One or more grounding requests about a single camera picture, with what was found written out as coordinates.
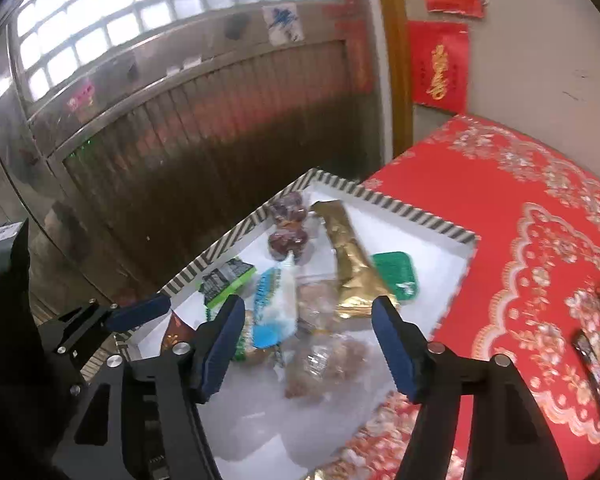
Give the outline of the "black long snack bar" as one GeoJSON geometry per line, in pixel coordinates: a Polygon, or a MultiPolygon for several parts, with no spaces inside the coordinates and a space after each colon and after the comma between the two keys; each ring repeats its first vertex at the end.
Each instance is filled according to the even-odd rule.
{"type": "Polygon", "coordinates": [[[583,330],[574,332],[571,343],[585,368],[588,384],[600,413],[600,361],[597,359],[591,341],[583,330]]]}

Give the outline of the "green peanut snack bag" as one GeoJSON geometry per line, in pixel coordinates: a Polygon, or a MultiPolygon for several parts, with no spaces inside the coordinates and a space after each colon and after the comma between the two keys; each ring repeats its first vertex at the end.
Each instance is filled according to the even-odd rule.
{"type": "Polygon", "coordinates": [[[271,348],[258,349],[253,343],[253,316],[250,310],[245,310],[245,322],[238,337],[233,361],[247,365],[257,365],[266,362],[273,353],[271,348]]]}

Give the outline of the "green black snack packet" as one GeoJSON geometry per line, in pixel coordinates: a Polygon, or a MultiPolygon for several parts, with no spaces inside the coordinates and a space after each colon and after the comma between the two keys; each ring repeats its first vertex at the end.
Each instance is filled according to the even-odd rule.
{"type": "Polygon", "coordinates": [[[256,271],[253,264],[238,257],[227,260],[211,271],[202,279],[199,287],[206,308],[212,310],[222,306],[225,299],[244,286],[256,271]]]}

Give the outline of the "blue white snack packet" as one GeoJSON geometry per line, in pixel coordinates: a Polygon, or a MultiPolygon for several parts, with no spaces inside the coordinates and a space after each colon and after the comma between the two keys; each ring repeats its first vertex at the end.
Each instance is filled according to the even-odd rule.
{"type": "Polygon", "coordinates": [[[296,333],[297,280],[292,252],[258,279],[252,322],[252,344],[257,349],[274,347],[296,333]]]}

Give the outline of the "clear bag of nuts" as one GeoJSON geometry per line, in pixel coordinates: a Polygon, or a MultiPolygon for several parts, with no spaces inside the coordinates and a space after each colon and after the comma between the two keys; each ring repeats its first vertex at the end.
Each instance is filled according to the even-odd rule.
{"type": "Polygon", "coordinates": [[[297,285],[298,344],[285,365],[287,399],[326,396],[361,375],[368,344],[339,329],[333,278],[302,278],[297,285]]]}

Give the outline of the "green lidded plastic container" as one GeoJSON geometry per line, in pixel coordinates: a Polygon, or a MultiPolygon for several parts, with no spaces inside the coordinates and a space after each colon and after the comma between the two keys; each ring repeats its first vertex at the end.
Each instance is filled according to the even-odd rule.
{"type": "Polygon", "coordinates": [[[373,254],[374,266],[396,300],[414,300],[419,292],[419,284],[412,259],[405,252],[380,252],[373,254]]]}

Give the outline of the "gold foil snack packet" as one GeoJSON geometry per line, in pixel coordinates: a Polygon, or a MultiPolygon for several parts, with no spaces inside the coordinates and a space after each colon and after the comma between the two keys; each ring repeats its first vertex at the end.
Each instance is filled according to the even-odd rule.
{"type": "Polygon", "coordinates": [[[369,318],[373,301],[380,296],[386,296],[390,304],[397,307],[396,296],[358,240],[343,203],[340,200],[316,202],[311,210],[322,219],[336,256],[337,315],[343,320],[369,318]]]}

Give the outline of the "bag of red dates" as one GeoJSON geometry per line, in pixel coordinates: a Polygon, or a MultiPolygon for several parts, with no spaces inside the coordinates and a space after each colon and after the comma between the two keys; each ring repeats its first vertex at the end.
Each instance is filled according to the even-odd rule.
{"type": "Polygon", "coordinates": [[[300,192],[294,191],[280,196],[268,204],[268,213],[272,217],[275,230],[268,237],[268,250],[276,261],[284,261],[289,255],[294,262],[301,259],[309,234],[303,226],[308,210],[300,192]]]}

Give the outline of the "red gold snack packet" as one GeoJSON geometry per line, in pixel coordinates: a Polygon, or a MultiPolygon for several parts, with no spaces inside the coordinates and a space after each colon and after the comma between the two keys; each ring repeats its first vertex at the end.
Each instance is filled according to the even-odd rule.
{"type": "Polygon", "coordinates": [[[185,323],[175,311],[172,311],[168,327],[162,337],[160,352],[166,353],[180,342],[189,342],[194,335],[193,327],[185,323]]]}

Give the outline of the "striped white cardboard box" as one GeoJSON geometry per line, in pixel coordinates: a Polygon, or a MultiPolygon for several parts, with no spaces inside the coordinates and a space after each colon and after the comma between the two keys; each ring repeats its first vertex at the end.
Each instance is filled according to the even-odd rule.
{"type": "MultiPolygon", "coordinates": [[[[313,169],[279,203],[335,204],[378,263],[398,310],[430,335],[474,258],[474,232],[391,196],[313,169]]],[[[221,390],[200,408],[225,479],[389,479],[417,412],[396,392],[370,325],[370,306],[340,306],[337,252],[321,214],[303,222],[299,255],[277,261],[272,209],[261,206],[166,282],[171,318],[213,318],[204,284],[233,261],[250,266],[238,288],[245,333],[221,390]]]]}

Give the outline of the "red floral tablecloth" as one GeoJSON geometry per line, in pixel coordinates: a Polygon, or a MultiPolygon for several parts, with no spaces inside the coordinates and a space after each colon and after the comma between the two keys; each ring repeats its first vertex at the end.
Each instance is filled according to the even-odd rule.
{"type": "Polygon", "coordinates": [[[509,356],[542,410],[567,474],[600,466],[600,414],[572,340],[600,362],[600,180],[563,154],[458,115],[366,181],[478,235],[434,332],[460,356],[509,356]]]}

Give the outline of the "blue flower sticker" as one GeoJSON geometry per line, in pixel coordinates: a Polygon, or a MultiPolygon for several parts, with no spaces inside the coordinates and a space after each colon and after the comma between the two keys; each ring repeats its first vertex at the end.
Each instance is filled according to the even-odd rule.
{"type": "Polygon", "coordinates": [[[295,3],[277,3],[262,8],[268,40],[273,47],[295,44],[306,39],[295,3]]]}

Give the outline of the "lower red wall banner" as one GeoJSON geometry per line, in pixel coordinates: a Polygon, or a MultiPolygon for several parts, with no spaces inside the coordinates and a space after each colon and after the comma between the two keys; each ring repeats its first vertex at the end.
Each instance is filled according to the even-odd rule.
{"type": "Polygon", "coordinates": [[[408,21],[412,98],[418,105],[463,114],[468,103],[469,29],[452,22],[408,21]]]}

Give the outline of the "wooden door frame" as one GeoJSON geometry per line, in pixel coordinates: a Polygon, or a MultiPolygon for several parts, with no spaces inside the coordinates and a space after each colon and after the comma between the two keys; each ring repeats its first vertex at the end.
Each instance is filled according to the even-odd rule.
{"type": "Polygon", "coordinates": [[[380,0],[388,54],[391,96],[391,148],[396,157],[414,143],[411,49],[405,0],[380,0]]]}

